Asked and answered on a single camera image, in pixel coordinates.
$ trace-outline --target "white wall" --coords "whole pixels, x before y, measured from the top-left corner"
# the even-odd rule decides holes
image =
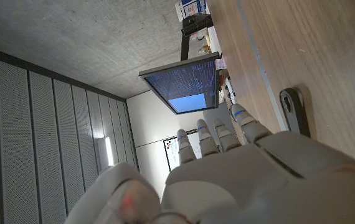
[[[168,162],[162,141],[136,148],[140,174],[153,185],[161,198],[169,174]]]
[[[127,99],[135,146],[175,136],[179,129],[197,128],[202,111],[175,115],[152,91]]]
[[[169,174],[163,139],[197,128],[202,111],[175,115],[152,91],[127,99],[140,173],[161,198]]]

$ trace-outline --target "desk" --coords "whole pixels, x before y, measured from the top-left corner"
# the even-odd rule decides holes
[[[312,138],[355,158],[355,0],[207,5],[238,102],[275,133],[278,94],[297,87]]]

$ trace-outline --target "black object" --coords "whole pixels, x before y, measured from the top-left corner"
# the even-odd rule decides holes
[[[280,92],[280,103],[284,111],[288,129],[310,138],[308,118],[299,90],[286,88]]]
[[[182,50],[180,60],[189,58],[190,35],[207,27],[214,26],[211,15],[196,13],[182,21]]]

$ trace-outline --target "wall light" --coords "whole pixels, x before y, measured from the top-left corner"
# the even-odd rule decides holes
[[[113,157],[113,151],[111,149],[110,137],[105,138],[105,148],[107,151],[108,165],[113,166],[114,165],[114,157]]]

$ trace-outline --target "concrete ceiling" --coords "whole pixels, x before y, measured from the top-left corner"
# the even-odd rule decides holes
[[[0,0],[0,51],[129,98],[149,90],[139,71],[180,60],[177,1]]]

